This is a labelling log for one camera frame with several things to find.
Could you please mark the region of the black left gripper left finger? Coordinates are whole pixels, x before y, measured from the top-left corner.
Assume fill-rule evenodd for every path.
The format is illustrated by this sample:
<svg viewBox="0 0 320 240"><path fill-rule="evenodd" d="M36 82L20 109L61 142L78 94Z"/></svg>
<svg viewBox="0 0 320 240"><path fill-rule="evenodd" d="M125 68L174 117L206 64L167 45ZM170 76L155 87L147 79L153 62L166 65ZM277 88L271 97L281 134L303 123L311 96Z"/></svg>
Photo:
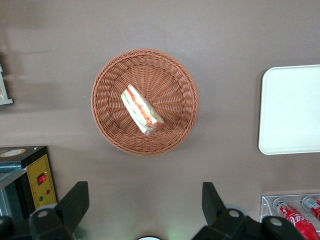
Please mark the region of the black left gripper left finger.
<svg viewBox="0 0 320 240"><path fill-rule="evenodd" d="M89 209L89 185L77 182L55 207L44 206L29 218L33 240L71 240Z"/></svg>

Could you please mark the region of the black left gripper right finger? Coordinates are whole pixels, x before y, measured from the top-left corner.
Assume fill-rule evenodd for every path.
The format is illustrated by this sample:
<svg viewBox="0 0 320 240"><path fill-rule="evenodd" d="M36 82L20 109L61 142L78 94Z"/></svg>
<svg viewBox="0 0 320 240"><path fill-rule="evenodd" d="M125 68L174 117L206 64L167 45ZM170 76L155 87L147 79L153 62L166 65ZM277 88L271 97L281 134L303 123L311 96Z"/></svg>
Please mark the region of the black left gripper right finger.
<svg viewBox="0 0 320 240"><path fill-rule="evenodd" d="M211 182L202 183L202 212L206 225L194 240L261 240L262 227L241 210L227 208Z"/></svg>

